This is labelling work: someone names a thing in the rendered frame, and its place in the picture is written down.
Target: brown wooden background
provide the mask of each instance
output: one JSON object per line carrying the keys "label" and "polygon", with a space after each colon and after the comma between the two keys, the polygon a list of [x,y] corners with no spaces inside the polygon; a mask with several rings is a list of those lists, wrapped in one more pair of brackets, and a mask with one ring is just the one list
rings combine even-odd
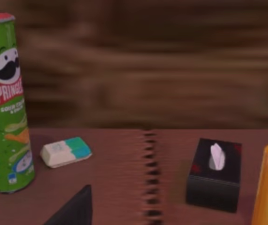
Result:
{"label": "brown wooden background", "polygon": [[268,127],[268,0],[0,0],[34,127]]}

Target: black mustache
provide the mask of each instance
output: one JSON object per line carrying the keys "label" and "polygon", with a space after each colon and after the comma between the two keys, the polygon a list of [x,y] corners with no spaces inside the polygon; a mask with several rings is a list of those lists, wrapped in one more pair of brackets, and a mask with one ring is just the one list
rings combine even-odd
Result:
{"label": "black mustache", "polygon": [[2,69],[0,69],[0,79],[10,80],[14,77],[16,69],[20,67],[18,58],[15,61],[9,61]]}

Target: white and teal eraser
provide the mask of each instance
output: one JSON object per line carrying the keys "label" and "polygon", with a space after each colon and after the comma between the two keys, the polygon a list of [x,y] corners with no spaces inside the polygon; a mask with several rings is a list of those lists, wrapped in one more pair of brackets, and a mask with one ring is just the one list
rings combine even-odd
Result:
{"label": "white and teal eraser", "polygon": [[40,152],[45,164],[51,168],[88,159],[91,155],[89,146],[80,137],[46,144]]}

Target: pringles logo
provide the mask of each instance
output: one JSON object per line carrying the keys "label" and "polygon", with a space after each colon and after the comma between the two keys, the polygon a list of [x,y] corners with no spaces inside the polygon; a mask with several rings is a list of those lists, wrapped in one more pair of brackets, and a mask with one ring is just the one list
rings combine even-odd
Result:
{"label": "pringles logo", "polygon": [[0,54],[0,105],[22,94],[18,53],[16,48],[11,48]]}

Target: mustache mascot face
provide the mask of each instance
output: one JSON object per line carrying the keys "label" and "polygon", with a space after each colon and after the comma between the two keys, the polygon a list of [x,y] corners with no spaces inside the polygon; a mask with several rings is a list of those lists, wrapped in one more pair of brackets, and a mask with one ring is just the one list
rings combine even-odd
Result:
{"label": "mustache mascot face", "polygon": [[20,65],[16,48],[10,48],[0,54],[0,83],[12,84],[20,77]]}

